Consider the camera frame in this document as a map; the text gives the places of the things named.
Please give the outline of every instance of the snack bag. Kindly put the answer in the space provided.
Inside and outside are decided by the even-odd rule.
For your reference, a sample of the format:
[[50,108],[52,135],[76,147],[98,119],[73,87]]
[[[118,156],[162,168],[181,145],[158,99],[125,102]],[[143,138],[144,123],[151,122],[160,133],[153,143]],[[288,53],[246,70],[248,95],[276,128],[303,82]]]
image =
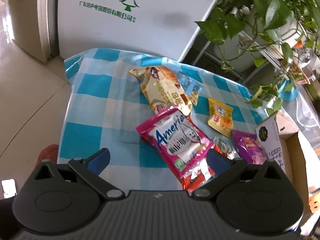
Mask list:
[[239,150],[239,156],[247,163],[263,164],[267,159],[255,134],[233,130],[233,139]]
[[142,93],[156,114],[168,106],[178,105],[184,115],[189,115],[192,103],[175,74],[165,66],[143,67],[130,70],[140,83]]
[[223,135],[232,137],[232,111],[233,108],[219,102],[213,98],[209,98],[209,119],[208,125]]
[[184,75],[182,72],[179,72],[178,81],[182,85],[190,101],[196,106],[198,103],[199,92],[203,88],[203,85],[197,80]]
[[228,159],[233,160],[234,158],[239,158],[237,151],[221,138],[216,136],[212,141]]
[[192,192],[212,177],[206,154],[214,143],[185,116],[178,106],[171,106],[137,127],[181,182]]

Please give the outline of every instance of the gold snack bag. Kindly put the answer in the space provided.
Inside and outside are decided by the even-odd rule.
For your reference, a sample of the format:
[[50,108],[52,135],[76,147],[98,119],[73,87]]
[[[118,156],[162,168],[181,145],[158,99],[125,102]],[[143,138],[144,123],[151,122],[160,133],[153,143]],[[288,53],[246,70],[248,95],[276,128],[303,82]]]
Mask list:
[[180,85],[176,75],[165,66],[148,66],[130,70],[140,83],[142,93],[156,114],[168,106],[179,105],[178,109],[189,115],[192,103]]
[[209,98],[209,119],[208,125],[223,135],[232,137],[232,111],[233,108],[219,102],[213,98]]

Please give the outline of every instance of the white refrigerator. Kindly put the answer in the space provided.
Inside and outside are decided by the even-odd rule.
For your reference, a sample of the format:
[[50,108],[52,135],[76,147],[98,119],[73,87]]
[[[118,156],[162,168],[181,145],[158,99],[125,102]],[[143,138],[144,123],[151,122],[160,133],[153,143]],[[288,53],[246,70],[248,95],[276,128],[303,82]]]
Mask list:
[[60,55],[103,47],[181,61],[217,0],[58,0]]

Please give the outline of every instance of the black round label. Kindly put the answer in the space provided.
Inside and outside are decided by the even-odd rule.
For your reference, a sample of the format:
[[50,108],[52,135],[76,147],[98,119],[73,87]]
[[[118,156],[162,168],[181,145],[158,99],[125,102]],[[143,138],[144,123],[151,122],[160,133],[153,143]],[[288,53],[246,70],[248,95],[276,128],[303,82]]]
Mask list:
[[262,142],[265,142],[268,138],[268,130],[264,126],[262,126],[259,130],[259,138]]

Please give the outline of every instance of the silver foil wrapper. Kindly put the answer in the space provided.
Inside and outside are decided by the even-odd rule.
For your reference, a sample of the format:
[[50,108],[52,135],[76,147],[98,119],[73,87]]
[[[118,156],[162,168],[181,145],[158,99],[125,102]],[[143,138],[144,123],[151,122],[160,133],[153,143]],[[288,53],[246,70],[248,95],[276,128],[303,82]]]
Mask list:
[[237,151],[230,145],[226,144],[224,140],[219,137],[215,137],[213,142],[220,148],[220,150],[228,155],[228,159],[233,160],[239,158]]

